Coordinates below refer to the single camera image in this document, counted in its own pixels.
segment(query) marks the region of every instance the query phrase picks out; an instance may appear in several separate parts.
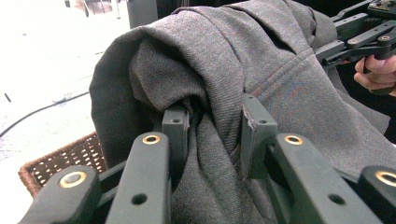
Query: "white floor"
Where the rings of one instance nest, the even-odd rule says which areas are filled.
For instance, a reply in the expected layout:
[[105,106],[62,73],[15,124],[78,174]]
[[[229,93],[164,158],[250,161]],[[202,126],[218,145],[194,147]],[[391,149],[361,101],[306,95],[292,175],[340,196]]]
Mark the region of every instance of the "white floor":
[[[102,52],[129,30],[125,2],[119,5],[120,14],[113,4],[114,10],[89,18],[78,4],[71,1],[67,8],[63,0],[2,2],[0,132],[53,100],[88,91]],[[89,95],[70,104],[40,112],[0,138],[0,223],[18,223],[32,201],[18,176],[23,164],[94,131]],[[65,113],[63,106],[73,113]],[[36,124],[38,116],[46,116],[46,122]]]

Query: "gray fabric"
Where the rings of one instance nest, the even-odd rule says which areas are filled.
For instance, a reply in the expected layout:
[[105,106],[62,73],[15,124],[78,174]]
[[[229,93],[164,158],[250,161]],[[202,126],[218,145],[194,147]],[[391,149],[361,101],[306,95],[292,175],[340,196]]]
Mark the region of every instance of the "gray fabric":
[[309,138],[334,167],[354,176],[369,164],[395,167],[393,145],[342,100],[316,60],[311,47],[334,39],[323,15],[281,0],[182,8],[133,29],[107,49],[90,87],[105,156],[110,165],[125,160],[150,120],[181,102],[191,112],[190,152],[173,222],[275,223],[262,183],[239,175],[248,92],[281,132]]
[[329,69],[327,75],[343,101],[358,110],[380,133],[384,134],[388,128],[390,117],[362,105],[350,97],[335,68]]

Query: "human hand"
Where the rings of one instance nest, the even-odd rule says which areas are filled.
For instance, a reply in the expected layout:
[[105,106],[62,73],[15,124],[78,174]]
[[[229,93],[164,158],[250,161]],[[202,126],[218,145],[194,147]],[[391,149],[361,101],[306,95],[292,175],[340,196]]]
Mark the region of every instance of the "human hand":
[[[364,66],[371,72],[363,74]],[[377,60],[373,55],[366,60],[363,58],[355,66],[356,71],[354,79],[368,90],[379,90],[393,87],[389,94],[396,97],[396,55],[386,59]]]

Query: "wicker basket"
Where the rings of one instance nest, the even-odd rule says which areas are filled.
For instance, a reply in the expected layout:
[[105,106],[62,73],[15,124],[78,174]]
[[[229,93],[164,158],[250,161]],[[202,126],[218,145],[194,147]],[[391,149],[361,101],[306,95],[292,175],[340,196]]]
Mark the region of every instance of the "wicker basket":
[[35,197],[52,175],[72,165],[88,165],[98,173],[107,169],[96,133],[91,133],[44,157],[25,163],[18,174],[32,197]]

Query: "brass screw insert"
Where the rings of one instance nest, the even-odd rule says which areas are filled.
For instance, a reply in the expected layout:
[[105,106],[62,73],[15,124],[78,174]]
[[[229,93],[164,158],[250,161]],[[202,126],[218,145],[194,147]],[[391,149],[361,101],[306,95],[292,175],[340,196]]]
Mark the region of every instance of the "brass screw insert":
[[62,177],[59,185],[64,189],[73,188],[81,184],[87,178],[87,174],[82,171],[75,171]]
[[299,146],[303,143],[303,139],[300,137],[297,137],[295,135],[287,135],[285,137],[285,141],[288,142],[289,144]]
[[143,143],[146,145],[153,145],[160,141],[160,136],[158,135],[149,135],[143,138]]
[[396,188],[396,174],[387,171],[377,171],[375,176],[383,183]]

